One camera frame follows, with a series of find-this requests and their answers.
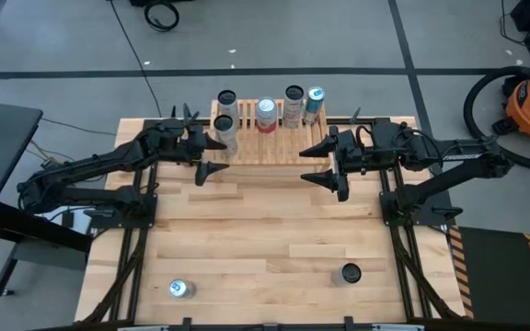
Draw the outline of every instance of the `gray floor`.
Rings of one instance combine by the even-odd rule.
[[[508,0],[507,10],[515,0]],[[196,0],[176,4],[179,27],[160,34],[142,10],[115,0],[132,44],[148,70],[243,68],[404,68],[387,0]],[[524,48],[500,37],[499,0],[397,0],[416,68],[497,68],[530,65]],[[509,22],[508,32],[516,31]],[[138,64],[108,2],[7,0],[0,13],[0,72],[134,71]],[[210,75],[151,77],[163,113],[188,102],[208,115],[224,88],[239,97],[280,97],[289,84],[323,86],[328,112],[351,115],[417,115],[404,74]],[[473,75],[420,76],[421,93],[435,137],[467,136],[462,105]],[[478,99],[478,118],[500,111],[496,86]],[[82,127],[116,131],[119,118],[154,117],[143,78],[0,80],[0,103],[44,110],[44,116]],[[43,122],[35,140],[72,157],[107,151],[113,141]],[[530,142],[503,145],[530,153]],[[15,203],[15,185],[38,169],[24,154],[0,196]],[[530,233],[530,170],[474,180],[451,190],[463,207],[461,225]],[[10,245],[0,243],[0,268]],[[14,297],[0,299],[0,329],[66,325],[73,319],[83,275],[20,263],[10,282]]]

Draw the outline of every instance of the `silver can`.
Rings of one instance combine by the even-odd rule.
[[[257,130],[263,133],[269,133],[275,130],[277,126],[277,103],[270,97],[262,97],[257,102],[257,111],[255,114]]]
[[[306,124],[314,124],[318,121],[318,114],[324,103],[324,95],[324,90],[321,87],[310,87],[308,90],[308,97],[304,106],[304,122]]]
[[[236,127],[232,118],[228,115],[220,115],[213,121],[216,128],[216,139],[226,145],[223,151],[225,155],[232,156],[236,154],[238,146],[236,144]]]
[[[187,280],[173,280],[169,285],[169,293],[177,299],[191,298],[195,294],[195,284]]]
[[[238,104],[236,103],[236,94],[231,90],[224,90],[218,93],[218,115],[228,115],[238,128],[240,120],[238,119]]]
[[[283,101],[283,127],[295,129],[300,123],[302,115],[302,100],[304,90],[300,86],[290,86],[285,89],[285,100]]]
[[[332,272],[331,278],[337,286],[351,285],[361,279],[361,269],[354,263],[347,263]]]

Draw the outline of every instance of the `can lid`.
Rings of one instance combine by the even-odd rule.
[[[218,94],[218,102],[223,105],[232,105],[236,101],[236,94],[231,90],[224,90]]]
[[[275,109],[275,101],[269,97],[263,98],[259,100],[258,107],[262,111],[272,111]]]
[[[213,121],[213,126],[218,131],[228,131],[232,128],[232,118],[228,115],[220,115]]]
[[[324,98],[324,90],[320,87],[311,87],[308,90],[308,96],[313,100],[322,100]]]
[[[173,280],[171,281],[171,285],[169,285],[169,292],[171,292],[171,295],[174,297],[181,297],[185,295],[187,290],[188,286],[183,280]]]
[[[299,100],[304,97],[304,90],[300,86],[290,86],[285,89],[285,95],[290,100]]]
[[[342,267],[342,277],[345,281],[354,284],[361,279],[361,270],[354,263],[347,263]]]

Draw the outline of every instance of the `black hose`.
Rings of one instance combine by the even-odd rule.
[[[472,137],[481,138],[485,136],[485,134],[478,128],[476,120],[474,119],[474,102],[476,101],[476,97],[478,97],[479,92],[486,85],[500,77],[507,75],[514,75],[520,79],[530,80],[530,69],[520,66],[501,68],[495,72],[492,72],[491,74],[485,75],[474,85],[474,87],[471,88],[471,90],[469,90],[469,93],[466,97],[466,102],[464,103],[464,121],[466,122],[467,129],[469,130],[469,133],[472,135]],[[503,147],[501,147],[501,150],[508,159],[515,162],[517,165],[530,168],[530,158],[513,153]]]
[[[175,22],[171,25],[165,26],[159,22],[158,19],[152,17],[150,15],[150,10],[155,6],[164,6],[168,10],[172,11],[173,14],[175,14]],[[144,7],[144,19],[146,19],[146,23],[148,23],[148,25],[154,30],[159,32],[168,32],[179,24],[179,11],[175,8],[175,6],[171,5],[171,2],[168,0],[155,0]]]

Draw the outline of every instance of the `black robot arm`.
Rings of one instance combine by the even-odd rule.
[[[29,213],[43,213],[65,205],[106,205],[126,213],[135,211],[136,209],[129,207],[141,204],[140,188],[125,186],[105,190],[69,186],[114,171],[144,170],[157,161],[197,166],[195,183],[203,185],[211,173],[228,165],[202,163],[202,152],[226,147],[203,132],[202,126],[190,124],[194,117],[187,105],[184,105],[184,115],[184,121],[176,118],[162,120],[138,133],[130,142],[118,146],[113,152],[66,162],[35,173],[26,182],[17,185],[20,209]]]
[[[503,177],[513,166],[504,158],[494,138],[435,141],[406,123],[389,120],[379,120],[372,131],[364,129],[370,134],[373,146],[361,143],[359,128],[353,134],[351,130],[339,132],[337,127],[330,127],[329,135],[321,143],[300,152],[300,156],[327,157],[334,153],[335,171],[303,174],[301,178],[337,191],[339,201],[345,201],[349,198],[347,175],[350,173],[365,175],[367,171],[387,170],[398,164],[421,171],[434,164],[463,161],[462,165],[419,185],[397,188],[393,208],[403,212],[471,178]]]

